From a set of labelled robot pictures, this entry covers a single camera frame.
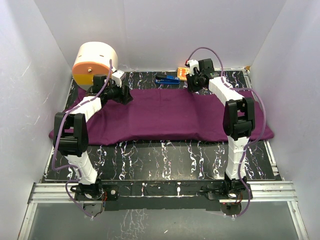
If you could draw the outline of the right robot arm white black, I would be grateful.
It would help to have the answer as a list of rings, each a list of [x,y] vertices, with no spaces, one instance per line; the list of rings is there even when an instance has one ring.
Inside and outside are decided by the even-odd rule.
[[[187,89],[194,93],[206,87],[224,106],[222,127],[227,135],[228,161],[222,189],[217,193],[233,199],[247,187],[244,167],[246,147],[255,129],[255,101],[244,97],[230,83],[223,73],[218,74],[210,58],[200,61],[187,60]]]

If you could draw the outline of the round white drawer box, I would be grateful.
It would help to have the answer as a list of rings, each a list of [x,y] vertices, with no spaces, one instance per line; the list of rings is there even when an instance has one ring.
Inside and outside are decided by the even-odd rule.
[[[90,41],[80,46],[72,67],[72,77],[80,88],[88,90],[93,85],[94,75],[107,75],[117,69],[116,51],[104,42]]]

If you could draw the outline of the purple cloth wrap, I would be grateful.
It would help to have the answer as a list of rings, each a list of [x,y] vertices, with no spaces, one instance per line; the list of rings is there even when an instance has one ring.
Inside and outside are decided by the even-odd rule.
[[[125,141],[228,142],[223,129],[225,107],[214,94],[187,89],[133,89],[124,105],[108,100],[86,123],[90,145]]]

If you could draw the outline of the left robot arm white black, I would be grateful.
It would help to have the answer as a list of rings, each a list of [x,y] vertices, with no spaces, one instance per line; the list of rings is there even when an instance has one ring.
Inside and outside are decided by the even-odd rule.
[[[70,110],[58,112],[54,117],[54,153],[64,156],[68,161],[67,167],[73,168],[76,173],[78,184],[70,190],[89,199],[101,198],[104,188],[87,151],[87,122],[109,100],[123,105],[133,100],[130,88],[123,84],[125,78],[126,74],[122,70],[109,75],[95,74],[93,84],[85,92],[84,98]]]

